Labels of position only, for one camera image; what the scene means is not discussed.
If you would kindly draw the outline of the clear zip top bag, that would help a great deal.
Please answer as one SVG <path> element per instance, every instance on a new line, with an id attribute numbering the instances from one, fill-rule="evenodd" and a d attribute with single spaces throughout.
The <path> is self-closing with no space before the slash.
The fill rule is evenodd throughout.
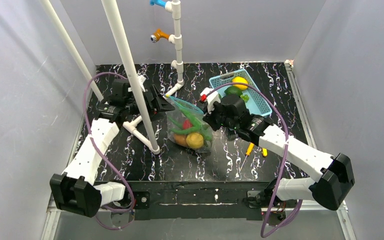
<path id="1" fill-rule="evenodd" d="M 168 139 L 196 153 L 209 153 L 213 145 L 213 130 L 203 121 L 204 112 L 174 96 L 169 96 L 167 101 L 174 107 L 166 114 Z"/>

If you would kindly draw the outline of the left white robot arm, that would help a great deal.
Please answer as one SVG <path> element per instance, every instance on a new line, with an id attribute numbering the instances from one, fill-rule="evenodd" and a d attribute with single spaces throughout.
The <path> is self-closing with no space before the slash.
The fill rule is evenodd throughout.
<path id="1" fill-rule="evenodd" d="M 126 186 L 118 182 L 95 185 L 102 155 L 107 151 L 129 116 L 139 107 L 127 79 L 115 79 L 112 92 L 97 106 L 87 135 L 77 154 L 61 174 L 50 179 L 56 207 L 74 214 L 94 217 L 98 210 L 124 198 Z"/>

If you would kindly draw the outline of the yellow lemon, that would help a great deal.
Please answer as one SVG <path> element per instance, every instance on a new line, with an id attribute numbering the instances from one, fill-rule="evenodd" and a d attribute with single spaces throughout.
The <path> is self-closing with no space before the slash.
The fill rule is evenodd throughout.
<path id="1" fill-rule="evenodd" d="M 199 149 L 204 145 L 204 137 L 198 132 L 192 132 L 186 136 L 186 144 L 191 149 Z"/>

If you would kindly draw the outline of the orange fruit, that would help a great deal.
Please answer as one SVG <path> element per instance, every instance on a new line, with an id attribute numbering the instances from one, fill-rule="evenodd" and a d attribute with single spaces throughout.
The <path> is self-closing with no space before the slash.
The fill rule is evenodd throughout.
<path id="1" fill-rule="evenodd" d="M 244 91 L 244 90 L 247 90 L 248 89 L 248 81 L 243 78 L 243 77 L 240 77 L 240 76 L 237 76 L 237 77 L 234 77 L 231 81 L 232 83 L 234 83 L 234 87 L 240 89 L 241 91 Z"/>

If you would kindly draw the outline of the red tomato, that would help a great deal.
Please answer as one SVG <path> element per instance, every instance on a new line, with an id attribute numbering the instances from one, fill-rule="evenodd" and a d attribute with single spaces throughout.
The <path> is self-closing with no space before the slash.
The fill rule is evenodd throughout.
<path id="1" fill-rule="evenodd" d="M 183 124 L 182 124 L 182 128 L 183 128 L 184 130 L 190 129 L 190 128 L 192 128 L 193 126 L 194 126 L 194 125 L 190 122 L 189 119 L 186 119 L 186 120 L 183 122 Z"/>

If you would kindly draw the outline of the green chili pepper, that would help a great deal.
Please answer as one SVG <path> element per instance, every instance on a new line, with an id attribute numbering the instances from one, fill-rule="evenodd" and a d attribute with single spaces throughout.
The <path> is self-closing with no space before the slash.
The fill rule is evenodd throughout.
<path id="1" fill-rule="evenodd" d="M 173 123 L 177 128 L 179 128 L 180 130 L 183 130 L 183 125 L 181 123 L 179 123 L 178 121 L 176 121 L 175 119 L 173 119 L 172 117 L 170 117 L 169 115 L 167 116 L 167 119 Z"/>

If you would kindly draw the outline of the long green cucumber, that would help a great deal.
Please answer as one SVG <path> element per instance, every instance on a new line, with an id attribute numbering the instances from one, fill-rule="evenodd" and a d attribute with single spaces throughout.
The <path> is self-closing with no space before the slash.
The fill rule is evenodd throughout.
<path id="1" fill-rule="evenodd" d="M 193 124 L 193 127 L 189 129 L 179 129 L 175 126 L 175 128 L 170 128 L 168 131 L 178 134 L 178 135 L 188 135 L 190 133 L 200 133 L 205 141 L 213 141 L 213 134 L 208 132 L 208 128 L 210 127 L 207 123 L 204 123 L 202 120 L 203 112 L 201 110 L 191 110 L 185 107 L 179 107 L 177 109 L 181 114 Z"/>

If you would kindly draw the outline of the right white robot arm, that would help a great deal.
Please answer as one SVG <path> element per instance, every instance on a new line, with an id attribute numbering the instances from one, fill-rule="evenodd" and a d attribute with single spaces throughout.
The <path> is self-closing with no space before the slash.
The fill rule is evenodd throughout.
<path id="1" fill-rule="evenodd" d="M 252 114 L 242 98 L 229 94 L 222 98 L 215 92 L 201 94 L 203 121 L 217 131 L 221 127 L 236 131 L 244 141 L 279 155 L 303 170 L 308 177 L 287 179 L 278 176 L 263 191 L 274 202 L 288 200 L 315 201 L 336 211 L 355 184 L 351 160 L 343 153 L 333 156 L 319 151 L 296 138 L 262 115 Z"/>

